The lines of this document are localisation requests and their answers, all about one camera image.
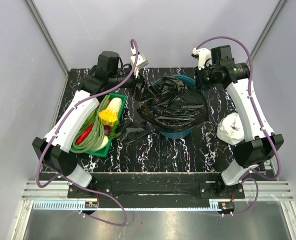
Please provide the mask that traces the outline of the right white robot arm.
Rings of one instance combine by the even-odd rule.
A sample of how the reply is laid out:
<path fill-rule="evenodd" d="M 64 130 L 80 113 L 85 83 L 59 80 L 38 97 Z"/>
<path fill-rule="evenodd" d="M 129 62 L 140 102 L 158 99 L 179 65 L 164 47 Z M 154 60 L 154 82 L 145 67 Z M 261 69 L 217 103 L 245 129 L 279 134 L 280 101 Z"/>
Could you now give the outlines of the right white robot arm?
<path fill-rule="evenodd" d="M 211 190 L 221 198 L 235 192 L 242 179 L 261 163 L 271 159 L 284 143 L 267 123 L 250 81 L 246 63 L 235 63 L 229 45 L 194 48 L 191 54 L 198 59 L 194 68 L 196 88 L 206 91 L 221 84 L 230 95 L 244 130 L 244 142 L 233 149 L 233 162 L 217 178 Z"/>

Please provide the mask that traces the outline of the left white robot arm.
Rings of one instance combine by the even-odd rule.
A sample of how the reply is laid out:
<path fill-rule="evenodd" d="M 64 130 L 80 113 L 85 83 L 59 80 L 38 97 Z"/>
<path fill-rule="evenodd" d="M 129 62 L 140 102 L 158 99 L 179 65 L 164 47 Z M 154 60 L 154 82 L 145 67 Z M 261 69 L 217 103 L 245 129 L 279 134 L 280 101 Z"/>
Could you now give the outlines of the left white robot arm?
<path fill-rule="evenodd" d="M 67 181 L 79 186 L 79 192 L 86 198 L 92 197 L 96 192 L 96 185 L 91 182 L 91 175 L 86 172 L 78 162 L 69 154 L 74 137 L 77 135 L 77 130 L 80 129 L 86 118 L 99 106 L 98 97 L 110 94 L 116 89 L 121 88 L 129 79 L 135 80 L 138 77 L 139 69 L 142 61 L 138 48 L 131 47 L 131 66 L 130 72 L 121 82 L 112 88 L 93 94 L 93 90 L 86 90 L 85 84 L 80 85 L 80 90 L 75 93 L 75 96 L 69 105 L 67 111 L 50 130 L 46 136 L 35 138 L 33 148 L 39 158 L 39 163 L 36 173 L 36 184 L 40 188 L 46 187 L 55 178 L 62 176 Z M 57 172 L 47 183 L 40 183 L 41 166 L 46 165 Z"/>

